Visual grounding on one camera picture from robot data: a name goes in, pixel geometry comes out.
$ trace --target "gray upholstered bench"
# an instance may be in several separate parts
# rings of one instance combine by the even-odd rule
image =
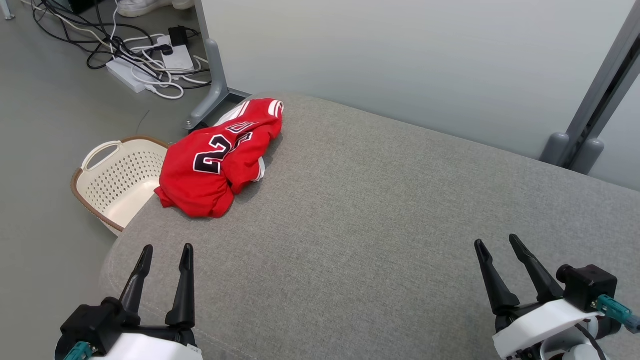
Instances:
[[[140,315],[162,324],[192,243],[205,359],[496,359],[473,241],[534,302],[510,233],[551,272],[592,263],[618,276],[616,297],[640,309],[640,193],[332,102],[262,96],[285,104],[263,181],[221,219],[152,198],[102,270],[118,295],[153,244]],[[629,334],[602,346],[640,353]]]

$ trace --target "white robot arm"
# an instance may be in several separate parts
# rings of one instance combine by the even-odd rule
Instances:
[[[493,257],[482,240],[476,240],[484,285],[496,315],[493,344],[501,359],[605,360],[597,340],[616,334],[624,326],[640,332],[640,319],[613,300],[618,279],[595,265],[556,273],[563,290],[547,269],[520,241],[509,242],[538,292],[538,302],[520,305],[493,267]]]
[[[618,280],[589,265],[563,265],[556,273],[563,290],[538,259],[512,234],[511,246],[533,281],[536,303],[520,305],[493,267],[482,240],[475,242],[489,302],[496,315],[493,343],[503,360],[606,360],[597,340],[624,325],[640,332],[640,318],[613,299]],[[100,306],[79,306],[62,325],[54,360],[202,360],[193,331],[195,289],[193,247],[180,259],[180,281],[166,327],[141,326],[138,309],[153,247],[147,245],[120,296]]]
[[[55,360],[202,360],[193,331],[195,289],[193,246],[180,259],[180,281],[173,309],[162,326],[140,326],[140,299],[151,269],[154,248],[143,250],[120,299],[108,297],[100,306],[81,305],[60,327]]]

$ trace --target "brown basket rim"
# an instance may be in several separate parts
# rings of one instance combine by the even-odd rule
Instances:
[[[158,139],[152,138],[151,136],[145,136],[145,135],[129,136],[127,138],[122,139],[120,142],[126,143],[126,142],[130,142],[130,141],[133,141],[133,140],[146,140],[146,141],[150,141],[152,143],[156,143],[156,144],[158,144],[161,147],[164,147],[166,149],[169,149],[169,144],[167,144],[166,142],[163,142],[163,141],[160,141]],[[111,226],[112,228],[116,229],[117,231],[120,231],[120,232],[124,231],[124,227],[114,223],[108,217],[104,216],[100,211],[97,211],[91,204],[89,204],[89,202],[87,200],[84,199],[84,197],[82,195],[80,195],[80,192],[77,189],[77,182],[78,182],[78,179],[80,178],[80,175],[82,175],[82,173],[83,173],[83,170],[81,168],[78,168],[76,170],[76,172],[74,173],[74,176],[71,178],[71,192],[74,194],[76,199],[78,199],[78,201],[87,210],[89,210],[89,212],[91,214],[93,214],[95,217],[97,217],[101,221],[107,223],[109,226]]]

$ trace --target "jersey number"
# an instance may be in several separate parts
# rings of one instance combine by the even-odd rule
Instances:
[[[215,135],[209,142],[209,145],[215,150],[196,154],[196,158],[193,160],[193,171],[220,175],[220,163],[225,159],[225,156],[239,147],[241,143],[251,140],[252,134],[246,133],[240,136],[236,140],[235,146],[231,146],[229,140],[223,135]]]

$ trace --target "white laundry basket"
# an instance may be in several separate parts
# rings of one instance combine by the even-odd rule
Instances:
[[[84,159],[71,181],[71,190],[87,210],[120,235],[158,187],[167,148],[168,144],[148,136],[106,142]],[[113,152],[88,167],[107,149]]]

